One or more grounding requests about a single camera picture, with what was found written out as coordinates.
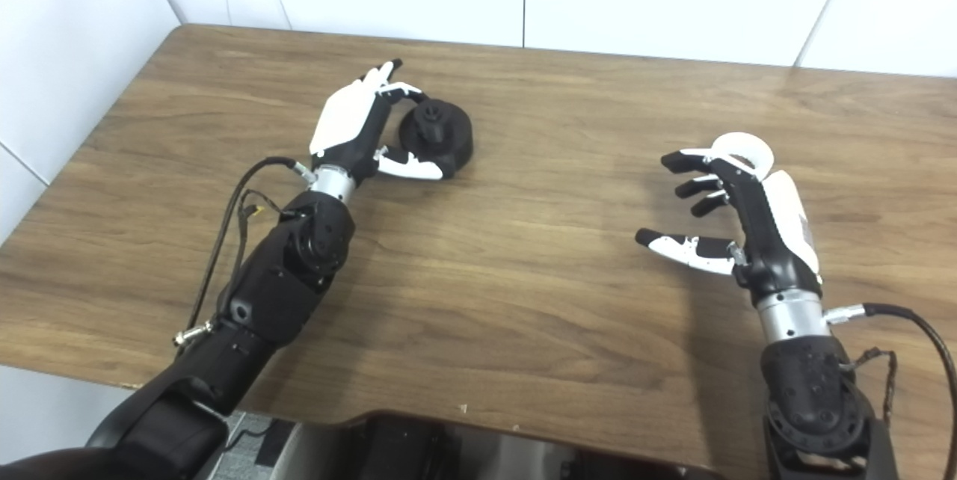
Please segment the black robotic forearm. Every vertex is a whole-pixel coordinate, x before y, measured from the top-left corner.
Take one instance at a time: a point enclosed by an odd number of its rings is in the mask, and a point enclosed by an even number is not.
[[[345,263],[355,225],[342,201],[304,191],[220,296],[205,330],[110,412],[86,449],[0,467],[0,478],[189,479],[222,452],[229,415],[307,323]],[[63,470],[67,476],[60,476]]]

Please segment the wooden table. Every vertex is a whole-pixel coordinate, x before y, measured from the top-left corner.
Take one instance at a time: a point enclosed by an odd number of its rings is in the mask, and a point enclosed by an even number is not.
[[[745,293],[633,241],[738,231],[728,210],[691,218],[672,196],[683,178],[659,166],[732,130],[766,139],[796,180],[828,307],[902,303],[957,339],[957,81],[185,26],[0,250],[0,363],[150,379],[240,174],[267,154],[307,159],[326,97],[395,57],[471,114],[475,157],[450,182],[363,184],[345,270],[246,407],[400,411],[764,477]],[[253,186],[301,190],[287,171]],[[837,333],[852,354],[898,351],[899,466],[936,477],[950,405],[931,345],[899,321]],[[879,364],[862,370],[874,404]]]

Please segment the black knob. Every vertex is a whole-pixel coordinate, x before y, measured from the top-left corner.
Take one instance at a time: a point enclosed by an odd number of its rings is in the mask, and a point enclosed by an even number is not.
[[[428,99],[414,110],[416,132],[430,144],[439,144],[448,135],[449,108],[444,102]]]

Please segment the silver cylindrical wrist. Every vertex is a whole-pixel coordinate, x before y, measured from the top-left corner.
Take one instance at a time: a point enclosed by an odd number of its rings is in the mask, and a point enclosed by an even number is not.
[[[324,165],[315,170],[315,174],[316,180],[309,186],[309,190],[329,194],[345,205],[349,204],[349,198],[356,190],[356,183],[348,171],[338,166]]]
[[[830,336],[816,293],[792,289],[768,295],[756,305],[768,343],[801,336]]]

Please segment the robotic hand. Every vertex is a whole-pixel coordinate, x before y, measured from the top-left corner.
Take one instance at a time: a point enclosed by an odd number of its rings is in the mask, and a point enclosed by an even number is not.
[[[0,467],[0,480],[183,480],[209,474],[228,437],[221,416],[235,410],[273,354],[296,339],[344,265],[355,231],[348,201],[356,187],[377,170],[452,177],[472,154],[471,123],[461,109],[411,85],[389,84],[400,63],[373,68],[329,98],[309,146],[312,169],[269,157],[243,176],[217,245],[239,192],[261,167],[287,166],[309,188],[280,210],[278,224],[237,265],[211,319],[177,334],[181,354],[170,367],[113,409],[84,449]],[[392,104],[405,97],[418,106],[400,126],[404,149],[377,149]],[[206,279],[217,255],[218,248]],[[204,294],[205,283],[198,303]]]
[[[472,126],[460,108],[430,99],[417,87],[389,83],[402,61],[387,61],[336,91],[325,102],[309,144],[317,180],[313,190],[348,201],[363,180],[390,176],[447,179],[472,156]],[[409,98],[417,107],[403,119],[402,147],[378,146],[392,105]]]
[[[855,374],[830,323],[862,316],[858,307],[821,307],[819,265],[807,216],[790,176],[769,174],[775,154],[761,139],[722,135],[707,149],[666,154],[672,173],[700,171],[674,193],[711,191],[692,207],[738,213],[745,244],[733,239],[664,235],[640,229],[636,241],[691,268],[733,276],[751,292],[768,346],[761,357],[769,397],[766,449],[774,480],[896,480],[887,426],[855,386]]]

